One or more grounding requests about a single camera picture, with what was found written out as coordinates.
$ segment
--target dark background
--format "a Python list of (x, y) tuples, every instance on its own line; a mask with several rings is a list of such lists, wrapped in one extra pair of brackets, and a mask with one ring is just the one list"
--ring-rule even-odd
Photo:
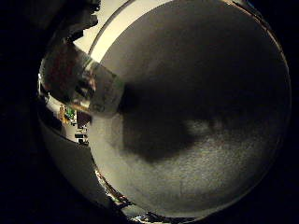
[[(36, 75), (45, 43), (64, 11), (71, 7), (60, 11), (46, 31), (24, 16), (24, 8), (35, 6), (36, 2), (39, 1), (0, 3), (0, 223), (123, 223), (79, 195), (56, 169), (43, 146), (36, 122)], [(74, 10), (80, 7), (79, 1), (72, 2)], [(299, 223), (298, 1), (250, 2), (272, 26), (289, 63), (290, 129), (276, 163), (262, 183), (241, 202), (203, 223), (296, 224)]]

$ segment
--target fisheye lens view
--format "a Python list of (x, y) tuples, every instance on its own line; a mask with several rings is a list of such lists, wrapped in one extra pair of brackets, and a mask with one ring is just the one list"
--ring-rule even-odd
[(18, 6), (4, 223), (297, 223), (291, 5)]

